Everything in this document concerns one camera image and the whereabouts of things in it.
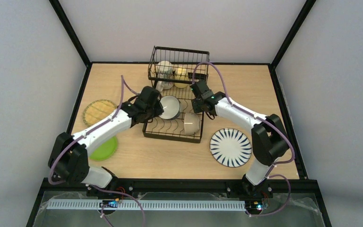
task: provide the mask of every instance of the woven placemat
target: woven placemat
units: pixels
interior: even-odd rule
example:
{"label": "woven placemat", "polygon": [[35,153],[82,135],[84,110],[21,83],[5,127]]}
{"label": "woven placemat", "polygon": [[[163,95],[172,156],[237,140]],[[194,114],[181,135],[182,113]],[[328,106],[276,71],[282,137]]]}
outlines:
{"label": "woven placemat", "polygon": [[83,121],[88,127],[109,116],[117,105],[111,100],[99,99],[90,103],[83,111]]}

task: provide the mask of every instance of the white bowl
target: white bowl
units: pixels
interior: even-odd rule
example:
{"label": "white bowl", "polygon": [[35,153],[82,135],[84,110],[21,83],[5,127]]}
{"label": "white bowl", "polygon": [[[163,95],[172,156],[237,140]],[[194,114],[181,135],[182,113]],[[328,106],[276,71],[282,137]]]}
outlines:
{"label": "white bowl", "polygon": [[164,96],[161,98],[161,104],[164,112],[159,116],[160,118],[173,120],[180,115],[180,102],[176,97]]}
{"label": "white bowl", "polygon": [[199,116],[194,113],[186,113],[184,116],[184,134],[193,135],[199,131]]}

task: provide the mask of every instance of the glass panel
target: glass panel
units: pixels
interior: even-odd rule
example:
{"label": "glass panel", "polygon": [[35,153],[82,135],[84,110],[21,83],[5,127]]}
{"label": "glass panel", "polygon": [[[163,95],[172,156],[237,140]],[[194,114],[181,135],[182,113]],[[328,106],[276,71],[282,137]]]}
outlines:
{"label": "glass panel", "polygon": [[[143,200],[231,200],[223,194],[210,193],[147,193]],[[271,212],[286,200],[286,194],[274,194],[269,200]],[[43,202],[55,199],[96,199],[85,197],[85,192],[46,192]],[[292,194],[285,209],[275,215],[250,218],[236,211],[145,211],[147,227],[323,227],[324,223],[313,194]],[[114,226],[138,227],[142,224],[141,211],[118,210],[107,216]],[[98,210],[45,210],[42,203],[35,219],[35,227],[52,226],[107,226]]]}

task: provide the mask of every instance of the white wall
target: white wall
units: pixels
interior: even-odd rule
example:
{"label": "white wall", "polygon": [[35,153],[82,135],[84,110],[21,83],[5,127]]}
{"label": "white wall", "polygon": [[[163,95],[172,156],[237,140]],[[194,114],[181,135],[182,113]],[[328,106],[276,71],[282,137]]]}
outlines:
{"label": "white wall", "polygon": [[363,226],[363,1],[317,1],[277,73],[332,225]]}
{"label": "white wall", "polygon": [[0,1],[0,226],[25,226],[85,67],[49,1]]}
{"label": "white wall", "polygon": [[149,61],[154,45],[270,63],[305,0],[67,0],[91,61]]}

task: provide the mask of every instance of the bowl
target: bowl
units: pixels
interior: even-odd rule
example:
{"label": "bowl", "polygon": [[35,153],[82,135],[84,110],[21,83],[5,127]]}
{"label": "bowl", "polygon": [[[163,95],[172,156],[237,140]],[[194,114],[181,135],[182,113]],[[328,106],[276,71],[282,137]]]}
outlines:
{"label": "bowl", "polygon": [[164,112],[159,116],[165,120],[176,119],[180,115],[180,102],[174,96],[164,96],[161,98],[161,104]]}
{"label": "bowl", "polygon": [[[189,76],[187,74],[187,69],[184,67],[178,67],[175,74],[174,74],[174,79],[176,80],[186,80],[189,81]],[[176,87],[178,88],[185,88],[187,87],[189,84],[183,84],[183,83],[175,83],[174,84]]]}
{"label": "bowl", "polygon": [[194,135],[199,131],[199,116],[194,113],[184,115],[184,134],[187,136]]}
{"label": "bowl", "polygon": [[163,73],[166,75],[173,74],[173,65],[168,61],[161,61],[155,66],[157,73]]}

